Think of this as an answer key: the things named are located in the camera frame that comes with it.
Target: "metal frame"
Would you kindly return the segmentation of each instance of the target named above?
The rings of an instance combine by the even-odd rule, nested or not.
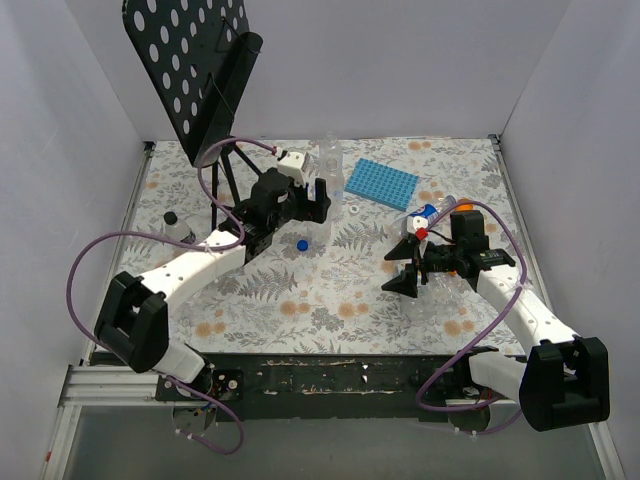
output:
[[[525,242],[524,248],[531,261],[531,267],[539,282],[543,299],[551,308],[549,295],[545,288],[544,280],[536,261],[527,228],[513,192],[506,163],[500,149],[500,138],[498,135],[492,135],[490,136],[490,139],[498,159],[501,173],[505,179],[511,205],[516,213],[518,226],[522,232],[522,237]],[[138,173],[136,187],[129,202],[127,214],[123,222],[124,228],[127,228],[133,219],[135,204],[139,197],[141,186],[144,184],[152,152],[152,148],[147,148],[145,151],[145,159]],[[124,242],[119,241],[109,269],[110,275],[115,272],[117,268],[118,261],[123,253],[123,248]],[[88,360],[94,349],[95,344],[90,343],[83,357],[85,365],[88,364]],[[127,367],[71,367],[60,398],[54,435],[51,440],[48,459],[45,462],[41,478],[46,480],[63,478],[83,406],[194,406],[194,402],[192,401],[159,402],[155,400],[157,382],[157,374],[136,374]],[[447,404],[473,402],[473,400],[462,399],[447,400]],[[500,401],[496,403],[501,405],[513,404],[511,401]],[[624,471],[611,439],[607,424],[598,423],[589,425],[589,431],[606,478],[624,478]]]
[[[251,169],[253,172],[260,176],[262,171],[256,166],[255,163],[242,151],[237,144],[225,145],[220,150],[219,160],[215,160],[211,164],[211,191],[214,197],[218,197],[218,186],[220,184],[219,169],[222,167],[222,173],[227,179],[229,184],[229,190],[231,190],[231,197],[233,198],[233,204],[238,205],[240,203],[240,194],[238,193],[238,186],[236,184],[236,178],[233,174],[233,168],[229,159],[229,154],[236,153],[240,159]],[[215,204],[211,204],[211,230],[215,230],[218,226],[218,207]]]

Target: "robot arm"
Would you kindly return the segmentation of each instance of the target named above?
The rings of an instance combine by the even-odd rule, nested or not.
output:
[[[456,271],[497,311],[510,301],[519,279],[511,257],[489,248],[480,212],[451,214],[454,245],[427,243],[426,232],[409,229],[386,257],[411,259],[401,275],[383,290],[417,296],[429,272]],[[582,338],[563,324],[530,290],[523,290],[505,318],[527,356],[527,363],[487,347],[472,349],[454,367],[466,386],[488,387],[520,404],[529,424],[538,431],[606,420],[609,416],[608,354],[597,338]]]
[[[278,167],[262,173],[250,198],[232,210],[245,229],[241,245],[219,252],[187,252],[137,277],[122,272],[111,281],[95,335],[135,372],[155,370],[209,391],[206,361],[188,345],[169,338],[170,316],[216,278],[262,253],[288,221],[326,220],[331,201],[324,180],[316,179],[316,199],[308,198],[308,155],[282,150],[277,155]],[[230,245],[239,236],[236,224],[227,219],[200,246]]]

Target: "floral tablecloth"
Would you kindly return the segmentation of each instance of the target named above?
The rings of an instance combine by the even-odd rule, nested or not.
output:
[[[273,143],[317,154],[313,142]],[[412,199],[416,208],[447,194],[477,199],[491,205],[520,239],[489,140],[346,140],[343,148],[347,179],[360,158],[413,173],[420,177]],[[274,165],[273,157],[264,151],[243,149],[261,169]],[[232,163],[240,195],[246,198],[256,176],[239,158],[234,156]],[[221,178],[219,197],[232,204],[226,179],[222,174]],[[199,239],[208,235],[209,204],[178,142],[156,145],[132,227],[160,232],[167,210],[185,219]],[[496,312],[464,281],[454,277],[441,277],[420,308],[380,290],[396,268],[383,257],[395,245],[397,239],[392,238],[389,227],[401,215],[345,193],[327,245],[312,244],[306,252],[299,252],[296,243],[306,225],[290,222],[274,235],[272,247],[261,256],[183,304],[170,319],[171,335],[203,352],[456,352],[490,323]],[[448,225],[441,229],[449,233]],[[506,235],[492,218],[487,218],[486,230],[492,247],[513,254]],[[126,244],[119,267],[140,274],[180,253],[173,247],[133,239]],[[538,288],[535,279],[533,288]],[[521,353],[517,340],[504,325],[483,343],[505,353]]]

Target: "white wall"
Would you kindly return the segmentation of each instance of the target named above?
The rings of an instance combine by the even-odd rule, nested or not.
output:
[[[68,269],[120,226],[142,144],[63,0],[0,2],[0,64],[0,477],[33,479],[85,345],[65,309]],[[82,267],[87,321],[112,252]]]
[[[66,1],[140,136],[173,138],[122,2]],[[246,3],[265,43],[234,132],[309,138],[501,132],[569,0]]]
[[[572,0],[504,132],[556,312],[609,349],[611,420],[640,476],[640,4]]]

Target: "purple cable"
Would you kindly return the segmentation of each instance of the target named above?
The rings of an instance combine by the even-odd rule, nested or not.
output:
[[[221,140],[221,141],[213,144],[211,147],[209,147],[204,152],[204,154],[202,155],[202,159],[203,159],[202,163],[204,163],[204,159],[206,159],[217,148],[222,147],[224,145],[227,145],[229,143],[236,143],[236,142],[251,143],[253,145],[257,145],[258,147],[262,147],[262,148],[264,148],[266,150],[269,150],[272,154],[275,153],[275,150],[276,150],[276,147],[270,147],[269,145],[266,145],[266,144],[264,144],[262,142],[259,142],[257,140],[253,140],[253,139],[250,139],[250,138],[227,138],[227,139]],[[202,187],[202,190],[207,195],[207,197],[209,197],[209,200],[211,200],[215,204],[215,206],[217,208],[222,210],[222,213],[224,213],[227,217],[229,217],[236,224],[236,226],[238,227],[238,231],[239,231],[238,240],[236,240],[235,242],[230,243],[228,245],[221,245],[221,246],[218,246],[218,247],[215,247],[215,246],[204,247],[204,246],[199,246],[199,245],[186,245],[184,243],[177,242],[177,241],[172,240],[170,238],[163,237],[161,235],[156,235],[154,233],[144,233],[144,232],[135,232],[135,231],[131,231],[131,230],[123,230],[123,231],[119,231],[119,232],[106,233],[106,234],[101,235],[100,237],[96,238],[95,240],[91,241],[86,247],[84,247],[80,251],[80,253],[76,257],[76,259],[73,261],[73,264],[71,265],[71,269],[69,270],[69,276],[67,277],[67,286],[66,286],[65,295],[66,295],[66,302],[67,302],[67,310],[69,311],[69,315],[71,316],[71,320],[73,320],[73,323],[84,334],[84,336],[86,336],[89,340],[91,340],[95,344],[100,345],[102,348],[110,351],[109,347],[107,347],[100,340],[98,340],[95,337],[95,335],[93,335],[82,324],[82,322],[80,321],[80,318],[78,318],[78,315],[76,314],[75,309],[73,308],[73,300],[72,300],[72,295],[71,295],[72,290],[73,290],[73,279],[75,278],[76,272],[78,270],[78,266],[80,265],[80,262],[82,261],[84,256],[87,253],[89,253],[89,250],[91,250],[93,247],[95,247],[99,243],[102,243],[105,240],[108,240],[110,238],[116,238],[116,237],[139,237],[139,238],[146,238],[148,240],[156,240],[156,241],[159,241],[159,242],[162,242],[162,243],[168,243],[168,244],[173,245],[175,247],[184,248],[186,250],[193,250],[193,251],[196,251],[196,252],[222,252],[222,251],[229,250],[231,248],[237,247],[244,240],[245,231],[244,231],[244,228],[242,226],[242,223],[240,223],[240,220],[238,220],[236,217],[234,217],[229,210],[224,208],[222,203],[220,203],[220,201],[213,196],[213,194],[209,191],[209,189],[207,188],[206,184],[204,183],[204,179],[202,177],[202,165],[198,166],[197,176],[198,176],[198,181],[200,182],[200,186]],[[218,446],[214,445],[213,443],[209,442],[208,440],[205,440],[202,437],[193,436],[191,433],[187,432],[186,430],[180,430],[180,433],[185,435],[185,436],[187,436],[187,437],[189,435],[191,435],[191,439],[193,439],[193,440],[205,445],[206,447],[210,448],[214,452],[220,453],[222,455],[230,455],[232,453],[237,452],[240,449],[240,447],[242,446],[242,443],[244,442],[244,429],[242,427],[242,422],[240,421],[238,416],[235,413],[233,413],[233,411],[231,409],[229,409],[229,407],[224,405],[222,402],[219,402],[218,400],[216,400],[216,399],[214,399],[214,398],[212,398],[212,397],[210,397],[210,396],[208,396],[208,395],[206,395],[204,393],[201,393],[201,392],[198,392],[197,390],[192,389],[191,387],[183,384],[182,382],[180,382],[176,378],[173,378],[171,376],[169,376],[167,378],[174,385],[177,385],[180,388],[185,389],[186,391],[192,393],[193,395],[196,395],[196,396],[200,397],[201,399],[203,399],[203,400],[205,400],[207,402],[213,403],[214,405],[219,407],[221,410],[226,412],[233,419],[233,421],[236,423],[236,425],[238,426],[238,430],[240,432],[240,439],[238,441],[238,444],[235,447],[233,447],[232,449],[227,450],[227,449],[223,449],[221,447],[218,447]]]
[[[505,225],[505,223],[498,216],[498,214],[491,207],[489,207],[488,205],[485,205],[482,202],[477,202],[475,200],[462,200],[460,202],[457,202],[456,204],[454,204],[454,205],[450,206],[449,208],[447,208],[446,210],[444,210],[440,214],[440,216],[438,216],[438,218],[436,218],[436,220],[433,222],[433,224],[429,225],[427,230],[430,230],[433,227],[435,227],[443,218],[445,218],[450,212],[452,212],[457,207],[459,207],[461,205],[469,205],[469,204],[476,205],[478,207],[484,208],[500,224],[500,226],[504,230],[505,234],[509,238],[509,241],[513,245],[513,248],[516,251],[516,255],[518,257],[518,260],[520,260],[520,265],[522,266],[522,274],[520,275],[520,285],[524,285],[524,283],[527,281],[527,264],[525,262],[524,255],[522,254],[522,250],[520,250],[520,247],[518,246],[515,238],[513,238],[513,235],[511,234],[511,231],[509,230],[509,228]],[[433,385],[454,363],[456,363],[458,360],[460,360],[467,352],[469,352],[473,347],[475,347],[478,343],[480,343],[480,341],[482,339],[484,339],[487,335],[489,335],[489,333],[491,333],[491,331],[494,328],[496,328],[498,326],[498,324],[502,320],[504,320],[504,318],[511,311],[511,308],[513,308],[515,303],[518,301],[518,298],[520,297],[521,293],[522,293],[522,286],[518,286],[515,289],[515,292],[513,293],[513,296],[511,297],[511,300],[509,300],[507,305],[498,314],[496,319],[493,322],[491,322],[489,324],[489,326],[487,326],[484,330],[482,330],[482,332],[480,332],[473,340],[471,340],[467,345],[465,345],[462,348],[462,350],[460,350],[453,357],[451,357],[449,360],[447,360],[444,363],[444,365],[442,365],[438,370],[436,370],[433,373],[433,375],[431,375],[431,377],[429,377],[429,379],[424,383],[424,385],[422,385],[422,387],[420,387],[420,390],[418,390],[418,393],[416,394],[416,403],[417,403],[418,407],[422,408],[423,410],[428,410],[428,411],[432,411],[432,412],[463,412],[463,411],[467,411],[467,410],[475,410],[475,409],[478,409],[478,408],[486,407],[486,406],[491,405],[492,403],[498,401],[501,398],[501,397],[498,396],[496,398],[492,398],[490,400],[485,400],[484,402],[481,402],[481,403],[478,403],[478,404],[474,404],[474,405],[461,405],[461,406],[451,406],[451,407],[439,407],[439,406],[435,406],[435,405],[427,405],[427,404],[422,402],[422,397],[424,396],[425,392],[429,389],[429,387],[431,387],[431,385]],[[492,429],[485,430],[483,432],[483,434],[486,435],[487,433],[498,432],[498,431],[502,430],[503,428],[506,428],[507,426],[511,425],[513,422],[515,422],[517,420],[517,418],[519,417],[520,413],[521,413],[521,411],[519,411],[518,414],[516,414],[509,421],[505,422],[504,424],[502,424],[502,425],[500,425],[498,427],[494,427]]]

